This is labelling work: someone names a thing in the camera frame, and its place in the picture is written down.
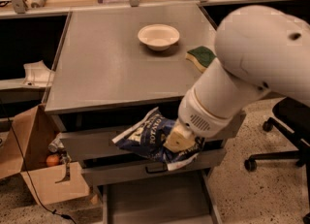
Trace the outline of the white gripper with vent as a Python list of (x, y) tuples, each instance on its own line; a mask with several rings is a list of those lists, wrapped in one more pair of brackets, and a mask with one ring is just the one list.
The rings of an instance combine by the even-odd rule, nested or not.
[(195, 135), (214, 137), (232, 121), (207, 111), (198, 100), (194, 88), (183, 97), (178, 108), (178, 119), (164, 142), (164, 147), (174, 153), (191, 148), (195, 144)]

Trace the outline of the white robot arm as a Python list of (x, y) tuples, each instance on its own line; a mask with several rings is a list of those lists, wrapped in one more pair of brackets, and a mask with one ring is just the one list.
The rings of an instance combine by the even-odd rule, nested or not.
[(211, 138), (247, 105), (275, 92), (310, 105), (310, 25), (265, 6), (228, 14), (216, 58), (181, 101), (164, 147), (180, 152)]

